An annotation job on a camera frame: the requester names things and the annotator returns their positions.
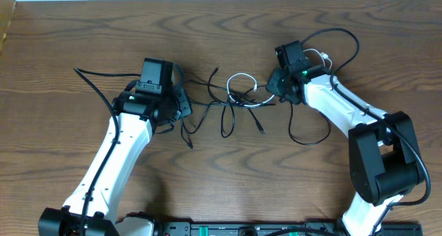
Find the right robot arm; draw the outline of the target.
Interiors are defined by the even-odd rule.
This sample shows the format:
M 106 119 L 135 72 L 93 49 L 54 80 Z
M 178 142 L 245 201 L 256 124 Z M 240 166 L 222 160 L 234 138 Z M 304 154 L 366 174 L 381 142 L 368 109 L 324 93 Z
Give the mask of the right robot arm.
M 316 109 L 348 138 L 356 193 L 340 219 L 346 235 L 375 235 L 393 208 L 430 196 L 430 175 L 404 112 L 389 114 L 365 103 L 324 66 L 275 68 L 266 89 L 281 101 Z

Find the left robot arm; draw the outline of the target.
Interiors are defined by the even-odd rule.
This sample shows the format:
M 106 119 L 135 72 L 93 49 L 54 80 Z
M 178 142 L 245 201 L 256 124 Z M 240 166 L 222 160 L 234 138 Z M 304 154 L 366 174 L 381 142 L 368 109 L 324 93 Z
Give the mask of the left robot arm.
M 158 126 L 173 126 L 192 113 L 181 68 L 172 63 L 145 67 L 112 102 L 106 136 L 84 178 L 60 209 L 46 208 L 40 235 L 162 235 L 160 224 L 139 213 L 117 221 L 132 169 Z

